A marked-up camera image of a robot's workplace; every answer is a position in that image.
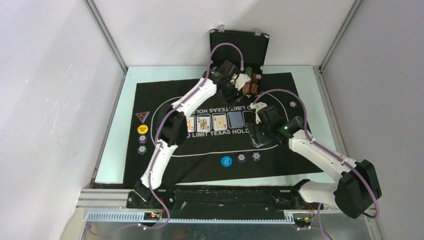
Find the blue card deck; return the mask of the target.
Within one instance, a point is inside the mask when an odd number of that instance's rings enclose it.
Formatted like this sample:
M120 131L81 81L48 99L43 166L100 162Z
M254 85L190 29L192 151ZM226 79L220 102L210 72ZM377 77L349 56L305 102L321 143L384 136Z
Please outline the blue card deck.
M255 148L261 148L261 147L263 147L263 146L266 146L267 144L269 144L270 142L269 141L265 141L265 142L254 142L253 143L253 146L255 147Z

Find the ten of diamonds card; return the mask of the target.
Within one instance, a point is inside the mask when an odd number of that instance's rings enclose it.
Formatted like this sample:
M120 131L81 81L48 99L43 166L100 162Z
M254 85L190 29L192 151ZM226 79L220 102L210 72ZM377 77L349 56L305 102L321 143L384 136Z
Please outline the ten of diamonds card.
M193 133L196 131L196 118L194 116L189 116L186 121L187 132Z

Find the purple chip bottom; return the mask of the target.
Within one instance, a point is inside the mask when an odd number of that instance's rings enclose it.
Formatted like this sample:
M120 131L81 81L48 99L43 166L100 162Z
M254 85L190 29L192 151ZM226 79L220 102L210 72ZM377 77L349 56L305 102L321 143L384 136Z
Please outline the purple chip bottom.
M238 153L236 159L239 163L244 163L246 161L246 155L244 153Z

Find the blue yellow chip bottom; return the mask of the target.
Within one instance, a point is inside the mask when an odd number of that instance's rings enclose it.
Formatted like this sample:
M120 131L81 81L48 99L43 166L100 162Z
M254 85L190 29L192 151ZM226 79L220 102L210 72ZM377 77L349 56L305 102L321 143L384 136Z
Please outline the blue yellow chip bottom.
M261 153L260 153L259 151L254 151L254 152L252 153L251 157L252 157L252 159L253 159L255 162L257 162L257 161L260 161L260 160L261 160L262 155L261 155Z

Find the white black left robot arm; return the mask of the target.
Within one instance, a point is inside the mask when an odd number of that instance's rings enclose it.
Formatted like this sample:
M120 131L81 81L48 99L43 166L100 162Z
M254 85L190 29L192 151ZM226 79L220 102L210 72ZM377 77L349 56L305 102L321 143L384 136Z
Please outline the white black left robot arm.
M154 152L134 190L145 208L153 208L158 202L155 190L162 184L173 153L187 138L188 117L214 95L228 108L233 107L244 96L243 87L250 81L243 64L237 67L226 60L219 67L207 69L184 96L160 109L162 119L154 137Z

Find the blue round button chip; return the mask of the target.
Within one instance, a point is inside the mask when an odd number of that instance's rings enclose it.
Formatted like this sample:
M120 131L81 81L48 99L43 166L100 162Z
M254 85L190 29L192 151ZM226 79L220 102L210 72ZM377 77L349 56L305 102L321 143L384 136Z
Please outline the blue round button chip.
M225 155L220 159L220 163L223 167L229 168L233 164L233 159L230 156Z

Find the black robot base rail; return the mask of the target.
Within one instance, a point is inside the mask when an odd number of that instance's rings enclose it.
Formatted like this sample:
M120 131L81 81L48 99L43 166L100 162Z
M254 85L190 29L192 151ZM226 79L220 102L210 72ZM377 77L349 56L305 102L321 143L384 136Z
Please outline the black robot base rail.
M138 187L126 208L159 210L172 220L282 221L290 211L312 215L317 203L305 202L288 186L175 185L155 191Z

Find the yellow round button chip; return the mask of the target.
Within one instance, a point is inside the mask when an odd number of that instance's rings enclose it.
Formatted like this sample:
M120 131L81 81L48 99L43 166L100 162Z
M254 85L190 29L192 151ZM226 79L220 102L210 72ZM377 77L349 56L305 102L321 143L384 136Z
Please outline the yellow round button chip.
M141 124L137 127L137 132L140 135L145 135L149 131L149 127L146 124Z

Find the red triangular all-in marker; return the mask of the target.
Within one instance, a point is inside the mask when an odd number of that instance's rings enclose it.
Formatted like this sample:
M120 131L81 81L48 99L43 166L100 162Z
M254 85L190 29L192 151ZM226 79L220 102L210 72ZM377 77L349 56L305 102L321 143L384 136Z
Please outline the red triangular all-in marker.
M150 114L150 111L144 111L136 113L135 116L139 119L139 121L144 124Z

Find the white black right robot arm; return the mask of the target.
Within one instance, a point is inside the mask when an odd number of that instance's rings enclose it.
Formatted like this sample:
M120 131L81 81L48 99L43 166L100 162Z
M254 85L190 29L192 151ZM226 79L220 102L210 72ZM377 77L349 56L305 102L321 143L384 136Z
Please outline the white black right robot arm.
M255 120L247 123L251 142L255 147L278 144L288 147L324 171L333 183L304 179L291 194L291 204L304 209L310 203L322 203L340 209L356 219L382 195L375 166L364 159L356 161L328 149L315 140L298 121L286 120L274 106L264 102L251 103Z

